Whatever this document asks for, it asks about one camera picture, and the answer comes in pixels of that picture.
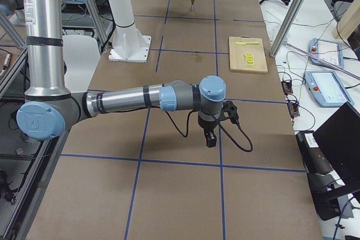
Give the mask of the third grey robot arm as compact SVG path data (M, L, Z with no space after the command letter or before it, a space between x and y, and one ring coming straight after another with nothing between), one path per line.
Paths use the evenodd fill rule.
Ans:
M17 26L25 26L23 0L1 0L1 12L11 17L10 21Z

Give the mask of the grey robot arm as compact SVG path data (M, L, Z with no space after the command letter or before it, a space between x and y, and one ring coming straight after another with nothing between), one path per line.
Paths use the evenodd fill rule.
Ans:
M207 76L199 84L176 80L117 92L69 90L64 76L62 1L24 0L30 86L16 115L23 133L46 141L99 114L160 107L197 112L207 146L216 145L214 128L220 124L226 93L220 77Z

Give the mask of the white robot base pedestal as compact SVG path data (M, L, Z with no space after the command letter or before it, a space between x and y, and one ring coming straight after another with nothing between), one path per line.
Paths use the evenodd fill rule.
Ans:
M131 0L108 0L115 24L110 61L146 62L151 37L137 29Z

